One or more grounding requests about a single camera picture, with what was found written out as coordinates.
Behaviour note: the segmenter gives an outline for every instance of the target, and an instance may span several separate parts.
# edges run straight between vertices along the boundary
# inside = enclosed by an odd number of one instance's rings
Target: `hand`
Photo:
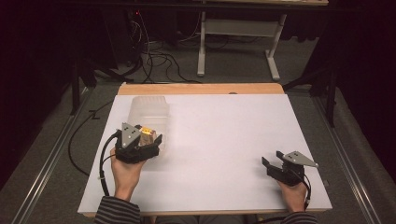
[[[119,161],[113,156],[116,153],[116,149],[110,150],[111,157],[111,170],[114,175],[114,183],[116,185],[116,191],[114,197],[131,201],[132,193],[134,188],[139,182],[140,172],[146,161],[141,161],[136,164],[128,164],[123,161]]]
[[[301,182],[296,186],[290,187],[280,181],[277,181],[282,189],[283,200],[285,201],[289,212],[304,212],[306,187]]]

